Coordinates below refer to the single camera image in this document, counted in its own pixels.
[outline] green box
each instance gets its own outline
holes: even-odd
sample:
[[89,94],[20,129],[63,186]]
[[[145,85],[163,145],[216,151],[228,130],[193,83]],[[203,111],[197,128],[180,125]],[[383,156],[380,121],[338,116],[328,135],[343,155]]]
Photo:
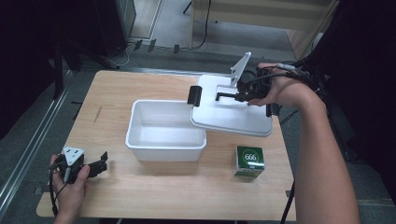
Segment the green box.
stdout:
[[259,176],[264,169],[261,147],[236,147],[233,155],[234,175]]

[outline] white container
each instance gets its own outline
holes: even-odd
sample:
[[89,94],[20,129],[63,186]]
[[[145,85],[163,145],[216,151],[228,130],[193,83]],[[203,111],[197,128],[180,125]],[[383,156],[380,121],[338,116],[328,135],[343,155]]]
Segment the white container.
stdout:
[[192,125],[186,101],[138,100],[125,143],[139,161],[198,161],[206,132]]

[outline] finger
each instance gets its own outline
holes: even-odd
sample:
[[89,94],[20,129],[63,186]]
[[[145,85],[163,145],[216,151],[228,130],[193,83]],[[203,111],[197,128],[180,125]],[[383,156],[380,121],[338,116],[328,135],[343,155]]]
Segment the finger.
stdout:
[[[52,165],[56,159],[58,159],[58,155],[52,155],[52,157],[50,158],[50,164]],[[53,184],[54,185],[62,184],[62,179],[59,172],[53,174]]]
[[89,165],[83,166],[81,170],[78,172],[78,176],[74,185],[77,186],[78,188],[83,189],[85,181],[87,180],[89,174],[90,174],[90,166]]
[[276,66],[277,63],[259,63],[259,65],[257,65],[260,68],[264,68],[264,67],[273,67]]
[[56,161],[56,159],[58,159],[58,155],[52,155],[52,157],[50,158],[50,165],[52,165]]
[[251,99],[248,101],[250,105],[257,105],[257,106],[262,106],[262,105],[268,105],[269,101],[266,98],[263,99]]

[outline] black strap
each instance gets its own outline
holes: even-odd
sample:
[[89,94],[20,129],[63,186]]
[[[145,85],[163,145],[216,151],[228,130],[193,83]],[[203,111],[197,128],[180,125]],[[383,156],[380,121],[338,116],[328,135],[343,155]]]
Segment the black strap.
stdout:
[[286,223],[286,217],[288,216],[288,212],[290,210],[291,202],[293,201],[293,198],[294,198],[294,181],[293,181],[293,184],[291,185],[288,203],[286,204],[285,211],[283,211],[282,219],[280,220],[281,224]]

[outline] person's right hand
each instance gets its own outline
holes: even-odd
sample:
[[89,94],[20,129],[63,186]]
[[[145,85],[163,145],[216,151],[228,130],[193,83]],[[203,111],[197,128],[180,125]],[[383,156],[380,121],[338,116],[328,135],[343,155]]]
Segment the person's right hand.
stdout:
[[[53,164],[58,158],[53,155],[50,164]],[[59,213],[54,223],[75,223],[82,207],[85,192],[87,191],[87,178],[90,174],[90,166],[84,165],[78,173],[77,180],[74,184],[64,186],[61,175],[56,173],[53,175],[53,187],[57,193],[59,200]]]
[[[274,67],[277,63],[260,63],[258,67]],[[273,68],[272,73],[286,73],[286,71]],[[315,93],[303,82],[288,77],[273,77],[271,90],[262,99],[252,99],[251,105],[268,105],[276,103],[285,106],[304,106],[304,101],[317,97]]]

